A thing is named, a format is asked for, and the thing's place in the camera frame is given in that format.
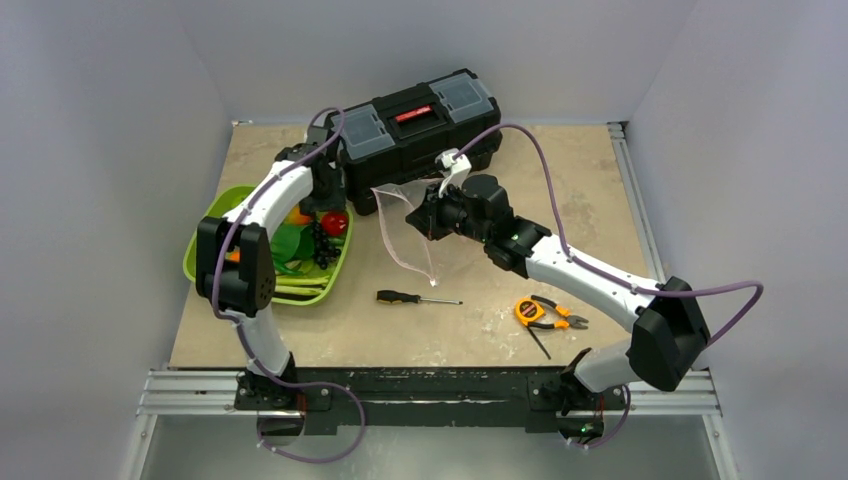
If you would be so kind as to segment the clear zip top bag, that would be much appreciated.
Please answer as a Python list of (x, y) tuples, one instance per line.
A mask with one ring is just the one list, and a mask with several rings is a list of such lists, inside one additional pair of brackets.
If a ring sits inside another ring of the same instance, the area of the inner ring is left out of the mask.
[(418, 179), (371, 189), (388, 254), (401, 268), (426, 277), (432, 287), (440, 283), (438, 263), (430, 250), (430, 242), (406, 221), (406, 217), (422, 205), (427, 189), (440, 183), (436, 179)]

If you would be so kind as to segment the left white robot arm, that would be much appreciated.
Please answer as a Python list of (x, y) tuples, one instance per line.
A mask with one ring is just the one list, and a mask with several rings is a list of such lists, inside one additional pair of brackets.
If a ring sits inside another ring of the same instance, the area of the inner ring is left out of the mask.
[(287, 214), (313, 191), (312, 165), (338, 143), (329, 133), (296, 160), (276, 161), (264, 179), (222, 217), (203, 218), (196, 231), (195, 288), (213, 314), (231, 323), (246, 354), (247, 371), (263, 377), (259, 395), (284, 409), (298, 390), (338, 388), (330, 382), (298, 382), (294, 357), (284, 344), (270, 306), (276, 289), (270, 239)]

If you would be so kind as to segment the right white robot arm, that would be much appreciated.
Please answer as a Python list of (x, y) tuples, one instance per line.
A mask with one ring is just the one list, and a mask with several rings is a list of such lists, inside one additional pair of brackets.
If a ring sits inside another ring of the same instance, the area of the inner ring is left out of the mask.
[(482, 243), (497, 267), (559, 288), (629, 333), (623, 342), (580, 352), (566, 367), (561, 392), (573, 406), (635, 381), (672, 392), (711, 339), (688, 283), (672, 277), (658, 284), (566, 249), (548, 228), (516, 215), (491, 175), (446, 190), (428, 187), (406, 221), (428, 240), (456, 234)]

